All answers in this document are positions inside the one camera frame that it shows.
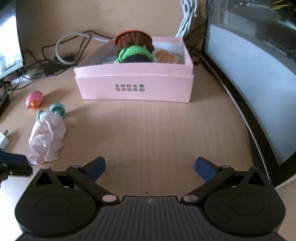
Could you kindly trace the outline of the pink bird toy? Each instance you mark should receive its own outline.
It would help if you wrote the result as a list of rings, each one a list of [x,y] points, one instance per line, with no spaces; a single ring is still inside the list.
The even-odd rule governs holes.
[[[38,109],[43,101],[43,94],[40,91],[34,91],[30,93],[26,99],[26,109]]]

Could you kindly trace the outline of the pink cardboard box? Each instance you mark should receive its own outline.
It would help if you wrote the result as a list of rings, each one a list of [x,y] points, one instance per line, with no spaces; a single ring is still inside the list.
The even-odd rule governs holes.
[[[154,37],[153,45],[175,54],[180,63],[115,64],[117,49],[114,41],[109,41],[74,69],[82,98],[188,103],[194,65],[183,39]]]

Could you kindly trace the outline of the computer case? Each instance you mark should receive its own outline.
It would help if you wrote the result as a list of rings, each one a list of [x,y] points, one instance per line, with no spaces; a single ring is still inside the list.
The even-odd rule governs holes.
[[[207,1],[203,59],[274,187],[295,180],[295,1]]]

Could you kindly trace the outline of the monitor with black stand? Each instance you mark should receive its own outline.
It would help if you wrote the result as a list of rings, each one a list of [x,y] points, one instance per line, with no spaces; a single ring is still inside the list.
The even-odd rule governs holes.
[[[1,79],[23,67],[16,21],[16,1],[1,1]]]

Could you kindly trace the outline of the white power strip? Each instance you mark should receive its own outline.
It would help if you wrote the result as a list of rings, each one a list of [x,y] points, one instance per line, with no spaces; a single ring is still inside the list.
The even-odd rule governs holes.
[[[37,73],[38,73],[38,71],[36,69],[35,70],[30,70],[28,73],[26,73],[26,74],[24,74],[22,76],[19,76],[19,77],[14,76],[11,79],[10,83],[11,83],[12,86],[17,85],[19,82],[24,83],[26,81],[29,81],[29,80],[33,79],[37,75]]]

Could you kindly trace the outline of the crochet doll with red hat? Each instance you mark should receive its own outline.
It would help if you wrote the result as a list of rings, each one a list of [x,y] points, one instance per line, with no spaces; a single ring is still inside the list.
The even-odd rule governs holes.
[[[120,33],[114,40],[118,57],[114,61],[121,63],[154,62],[154,46],[149,34],[139,30],[129,30]]]

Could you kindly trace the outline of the white power adapter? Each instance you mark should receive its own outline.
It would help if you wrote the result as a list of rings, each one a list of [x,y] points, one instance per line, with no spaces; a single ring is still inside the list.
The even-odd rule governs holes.
[[[7,138],[8,130],[5,130],[3,133],[0,132],[0,149],[4,150],[9,144],[10,140]]]

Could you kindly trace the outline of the teal plastic toy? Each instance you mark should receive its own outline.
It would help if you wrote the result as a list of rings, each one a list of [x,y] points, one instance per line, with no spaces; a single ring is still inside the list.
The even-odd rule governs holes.
[[[66,115],[65,107],[60,102],[53,103],[48,111],[38,110],[36,121],[48,121],[50,123],[63,120]]]

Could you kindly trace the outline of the black keyboard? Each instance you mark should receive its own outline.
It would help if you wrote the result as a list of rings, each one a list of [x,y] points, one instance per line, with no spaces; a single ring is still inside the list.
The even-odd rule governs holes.
[[[4,93],[0,96],[0,115],[4,112],[4,110],[8,106],[9,99],[10,97],[8,93]]]

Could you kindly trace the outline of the black power brick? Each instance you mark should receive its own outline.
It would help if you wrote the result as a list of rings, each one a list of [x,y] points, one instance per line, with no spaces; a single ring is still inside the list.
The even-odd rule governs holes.
[[[60,62],[50,62],[44,66],[43,72],[46,77],[55,76],[66,71],[70,66]]]

